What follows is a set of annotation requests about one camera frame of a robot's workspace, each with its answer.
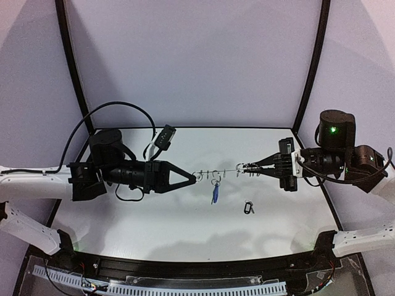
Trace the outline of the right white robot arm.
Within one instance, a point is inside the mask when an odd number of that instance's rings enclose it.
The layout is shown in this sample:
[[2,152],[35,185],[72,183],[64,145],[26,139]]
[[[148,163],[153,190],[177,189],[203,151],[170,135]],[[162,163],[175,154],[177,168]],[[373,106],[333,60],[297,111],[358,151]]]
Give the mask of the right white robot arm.
[[[241,172],[277,178],[285,191],[297,191],[297,181],[316,178],[355,186],[394,203],[393,150],[383,156],[367,145],[355,145],[355,117],[340,110],[324,110],[315,130],[316,147],[297,149],[292,138],[279,140],[279,151],[241,165]],[[354,231],[325,231],[315,249],[341,258],[353,253],[394,247],[394,222]]]

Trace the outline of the metal ring disc with keyrings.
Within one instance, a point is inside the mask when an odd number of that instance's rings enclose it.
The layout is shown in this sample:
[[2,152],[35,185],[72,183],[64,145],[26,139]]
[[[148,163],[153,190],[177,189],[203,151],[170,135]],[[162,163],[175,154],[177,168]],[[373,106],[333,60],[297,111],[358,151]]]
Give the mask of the metal ring disc with keyrings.
[[211,185],[220,184],[227,176],[233,175],[239,178],[241,175],[246,175],[250,178],[261,175],[260,167],[257,165],[248,165],[247,163],[238,163],[233,169],[222,170],[198,170],[194,171],[192,175],[196,178],[196,182],[209,181]]

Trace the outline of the blue tag key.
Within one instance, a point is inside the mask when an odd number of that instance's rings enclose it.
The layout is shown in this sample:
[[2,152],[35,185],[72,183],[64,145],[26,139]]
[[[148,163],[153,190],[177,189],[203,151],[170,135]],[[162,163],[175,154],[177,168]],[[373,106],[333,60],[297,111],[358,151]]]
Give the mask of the blue tag key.
[[218,201],[218,197],[219,197],[220,181],[217,181],[216,179],[213,179],[211,181],[211,183],[214,186],[214,189],[213,189],[213,192],[212,192],[211,204],[216,204],[217,201]]

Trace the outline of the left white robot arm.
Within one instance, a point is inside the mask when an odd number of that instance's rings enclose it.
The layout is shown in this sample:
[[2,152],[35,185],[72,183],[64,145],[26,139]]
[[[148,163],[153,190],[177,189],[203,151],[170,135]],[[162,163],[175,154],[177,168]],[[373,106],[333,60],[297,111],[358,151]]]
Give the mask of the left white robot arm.
[[49,228],[12,205],[13,200],[70,199],[93,200],[106,194],[107,186],[126,185],[142,195],[163,194],[196,183],[195,175],[157,155],[170,147],[175,129],[165,126],[148,145],[143,161],[123,143],[118,129],[104,129],[89,138],[90,157],[85,162],[61,165],[58,169],[35,170],[1,168],[1,230],[44,253],[74,256],[69,234]]

